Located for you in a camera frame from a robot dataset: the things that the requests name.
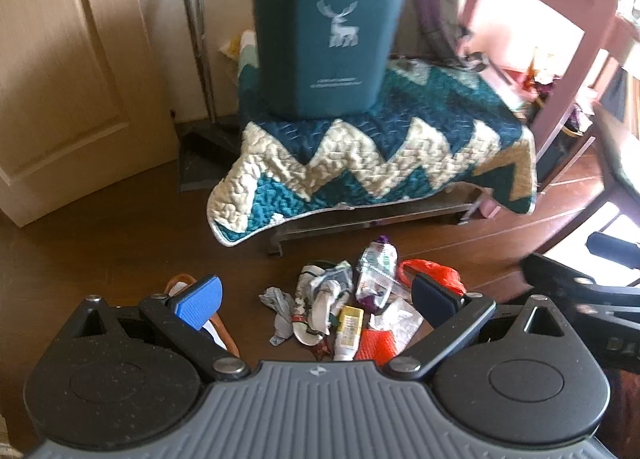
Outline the beige wooden door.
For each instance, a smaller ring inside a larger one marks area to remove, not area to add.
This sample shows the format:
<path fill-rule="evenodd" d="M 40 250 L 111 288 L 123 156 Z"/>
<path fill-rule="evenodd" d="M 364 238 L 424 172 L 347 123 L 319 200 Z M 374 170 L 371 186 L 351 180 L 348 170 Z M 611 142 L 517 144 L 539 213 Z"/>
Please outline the beige wooden door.
<path fill-rule="evenodd" d="M 1 208 L 15 225 L 177 153 L 139 0 L 1 0 Z"/>

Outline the red foam fruit net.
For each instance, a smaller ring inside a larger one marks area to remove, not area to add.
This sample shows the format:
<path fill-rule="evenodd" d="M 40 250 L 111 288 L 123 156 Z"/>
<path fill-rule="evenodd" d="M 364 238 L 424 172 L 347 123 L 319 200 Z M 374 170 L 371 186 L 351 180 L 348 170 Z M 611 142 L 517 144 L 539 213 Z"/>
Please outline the red foam fruit net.
<path fill-rule="evenodd" d="M 374 361 L 383 367 L 398 354 L 395 337 L 392 331 L 363 329 L 356 361 Z"/>

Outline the clear plastic bottle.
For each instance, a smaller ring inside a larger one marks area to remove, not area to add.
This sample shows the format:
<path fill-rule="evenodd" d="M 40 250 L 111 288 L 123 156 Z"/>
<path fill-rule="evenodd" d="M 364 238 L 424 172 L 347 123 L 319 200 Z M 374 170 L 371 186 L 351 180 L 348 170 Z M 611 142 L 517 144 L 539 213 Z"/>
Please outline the clear plastic bottle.
<path fill-rule="evenodd" d="M 368 312 L 382 309 L 395 283 L 398 254 L 386 236 L 377 237 L 363 250 L 358 262 L 356 301 Z"/>

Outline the chrome pole stand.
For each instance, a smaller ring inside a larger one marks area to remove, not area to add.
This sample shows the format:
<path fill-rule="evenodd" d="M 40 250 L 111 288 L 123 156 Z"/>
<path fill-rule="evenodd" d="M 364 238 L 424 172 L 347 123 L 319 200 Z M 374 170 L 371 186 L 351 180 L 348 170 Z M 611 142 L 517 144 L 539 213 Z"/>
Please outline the chrome pole stand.
<path fill-rule="evenodd" d="M 179 189 L 212 189 L 240 155 L 240 126 L 234 115 L 217 113 L 206 41 L 204 0 L 183 0 L 193 58 L 207 116 L 178 125 Z"/>

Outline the purple grey backpack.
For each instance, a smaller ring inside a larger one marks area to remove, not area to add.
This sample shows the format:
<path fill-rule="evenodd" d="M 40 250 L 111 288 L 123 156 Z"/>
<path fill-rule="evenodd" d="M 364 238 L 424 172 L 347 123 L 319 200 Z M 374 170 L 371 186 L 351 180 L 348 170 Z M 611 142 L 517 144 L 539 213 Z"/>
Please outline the purple grey backpack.
<path fill-rule="evenodd" d="M 406 0 L 393 54 L 436 66 L 480 72 L 489 60 L 482 52 L 461 51 L 471 36 L 459 19 L 459 0 Z"/>

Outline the grey paper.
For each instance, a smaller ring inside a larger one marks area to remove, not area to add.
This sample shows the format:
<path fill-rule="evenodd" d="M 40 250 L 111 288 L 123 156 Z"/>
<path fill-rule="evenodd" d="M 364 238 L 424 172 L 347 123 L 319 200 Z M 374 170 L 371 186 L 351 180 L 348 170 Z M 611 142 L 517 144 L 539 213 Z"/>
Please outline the grey paper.
<path fill-rule="evenodd" d="M 291 294 L 277 287 L 269 287 L 259 295 L 259 300 L 274 312 L 273 335 L 269 339 L 272 346 L 279 346 L 293 335 L 292 316 L 294 300 Z"/>

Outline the yellow white tube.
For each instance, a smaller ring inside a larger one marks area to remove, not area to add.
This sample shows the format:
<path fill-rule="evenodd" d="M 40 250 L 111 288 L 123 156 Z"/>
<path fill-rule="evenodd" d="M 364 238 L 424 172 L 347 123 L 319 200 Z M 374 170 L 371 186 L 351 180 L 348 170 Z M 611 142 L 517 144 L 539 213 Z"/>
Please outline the yellow white tube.
<path fill-rule="evenodd" d="M 334 361 L 352 361 L 359 349 L 364 312 L 359 307 L 344 306 L 340 312 L 334 340 Z"/>

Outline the dark bench frame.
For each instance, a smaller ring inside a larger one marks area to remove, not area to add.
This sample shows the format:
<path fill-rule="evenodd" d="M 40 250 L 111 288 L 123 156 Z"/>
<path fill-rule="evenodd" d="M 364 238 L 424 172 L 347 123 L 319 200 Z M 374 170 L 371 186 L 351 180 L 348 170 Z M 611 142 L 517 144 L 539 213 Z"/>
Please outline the dark bench frame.
<path fill-rule="evenodd" d="M 283 254 L 282 243 L 290 240 L 360 231 L 432 217 L 454 216 L 459 224 L 465 224 L 480 207 L 484 196 L 485 193 L 480 188 L 458 182 L 425 199 L 314 213 L 270 228 L 267 255 L 280 257 Z"/>

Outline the teal white zigzag quilt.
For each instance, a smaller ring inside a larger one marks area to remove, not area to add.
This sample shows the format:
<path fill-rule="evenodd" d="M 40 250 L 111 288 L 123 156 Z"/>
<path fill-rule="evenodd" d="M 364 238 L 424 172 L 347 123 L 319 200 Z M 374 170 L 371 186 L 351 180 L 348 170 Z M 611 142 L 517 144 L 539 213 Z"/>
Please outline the teal white zigzag quilt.
<path fill-rule="evenodd" d="M 486 73 L 393 60 L 371 111 L 285 121 L 262 99 L 253 31 L 235 53 L 241 153 L 206 210 L 222 245 L 314 214 L 426 199 L 458 182 L 533 212 L 534 135 L 515 115 L 518 100 Z"/>

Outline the teal deer trash bin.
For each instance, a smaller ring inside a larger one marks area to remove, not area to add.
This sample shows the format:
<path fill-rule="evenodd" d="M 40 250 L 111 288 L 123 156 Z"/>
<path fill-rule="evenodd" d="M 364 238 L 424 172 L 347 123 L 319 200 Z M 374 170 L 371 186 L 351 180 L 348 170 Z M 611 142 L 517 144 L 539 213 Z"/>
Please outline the teal deer trash bin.
<path fill-rule="evenodd" d="M 253 0 L 260 91 L 286 119 L 336 118 L 378 100 L 405 0 Z"/>

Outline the red plastic bag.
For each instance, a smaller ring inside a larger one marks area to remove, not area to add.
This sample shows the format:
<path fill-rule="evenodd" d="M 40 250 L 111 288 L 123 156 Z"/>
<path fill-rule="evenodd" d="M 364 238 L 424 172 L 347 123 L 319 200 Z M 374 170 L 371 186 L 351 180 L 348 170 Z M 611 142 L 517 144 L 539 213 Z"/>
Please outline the red plastic bag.
<path fill-rule="evenodd" d="M 465 285 L 454 268 L 421 259 L 404 260 L 397 267 L 397 277 L 407 287 L 411 287 L 412 280 L 419 274 L 427 275 L 458 295 L 466 293 Z"/>

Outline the pink wooden chair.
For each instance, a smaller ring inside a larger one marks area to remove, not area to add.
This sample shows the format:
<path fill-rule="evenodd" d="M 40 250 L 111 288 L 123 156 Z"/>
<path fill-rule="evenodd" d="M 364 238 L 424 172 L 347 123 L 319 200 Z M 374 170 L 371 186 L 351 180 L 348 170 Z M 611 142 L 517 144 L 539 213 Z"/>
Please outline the pink wooden chair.
<path fill-rule="evenodd" d="M 465 0 L 462 23 L 503 66 L 553 59 L 559 82 L 529 127 L 537 156 L 561 130 L 599 52 L 625 66 L 637 47 L 637 29 L 617 7 L 618 0 Z"/>

